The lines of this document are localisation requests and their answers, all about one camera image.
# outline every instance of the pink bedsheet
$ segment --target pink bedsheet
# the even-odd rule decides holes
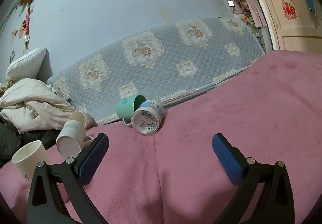
[[[170,108],[155,136],[122,122],[90,129],[106,133],[110,148],[85,190],[110,224],[211,224],[236,191],[212,150],[212,136],[221,132],[246,157],[285,162],[301,223],[322,193],[321,95],[322,55],[269,53],[222,86]],[[63,160],[55,147],[49,155]],[[25,222],[29,186],[10,162],[0,170],[0,192]]]

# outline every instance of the teal mug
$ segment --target teal mug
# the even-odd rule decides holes
[[[132,97],[126,97],[117,103],[116,113],[119,118],[123,120],[125,125],[132,125],[131,117],[134,111],[136,111],[144,101],[146,101],[145,97],[143,97],[142,95],[136,95]]]

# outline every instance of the metal screw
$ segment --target metal screw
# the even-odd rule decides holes
[[[247,158],[247,162],[249,164],[254,164],[256,162],[256,160],[254,158]]]
[[[74,162],[74,158],[73,157],[69,157],[66,159],[66,163],[67,164],[72,164]]]
[[[284,167],[285,166],[285,163],[283,161],[278,161],[277,162],[277,165],[279,165],[280,167]]]
[[[37,164],[37,167],[41,168],[44,164],[45,164],[45,162],[39,161],[38,164]]]

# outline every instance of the blue quilted cover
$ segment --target blue quilted cover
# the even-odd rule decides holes
[[[116,104],[122,98],[142,94],[176,100],[236,75],[263,54],[244,22],[196,19],[117,41],[48,82],[102,125],[118,119]]]

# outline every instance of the hanging ornament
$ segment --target hanging ornament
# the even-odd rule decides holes
[[[16,52],[14,50],[12,50],[12,53],[10,55],[10,63],[12,62],[13,58],[15,57]]]
[[[285,2],[285,0],[283,0],[282,7],[283,7],[283,11],[284,11],[284,16],[288,20],[294,20],[297,18],[296,14],[295,14],[295,8],[291,4],[289,4],[288,2]]]
[[[17,35],[17,33],[18,33],[18,30],[14,30],[14,31],[12,31],[12,33],[11,33],[11,43],[13,43],[13,41],[14,41],[14,39],[15,39],[15,37],[16,37],[16,35]]]
[[[22,39],[22,36],[24,35],[24,32],[25,32],[25,28],[26,28],[26,21],[24,20],[21,23],[21,27],[19,29],[19,39]]]
[[[28,7],[27,9],[27,15],[26,15],[26,26],[25,26],[25,30],[26,30],[26,35],[24,38],[25,41],[25,49],[28,50],[28,44],[29,44],[29,40],[30,40],[30,35],[29,35],[29,18],[30,18],[30,7]]]

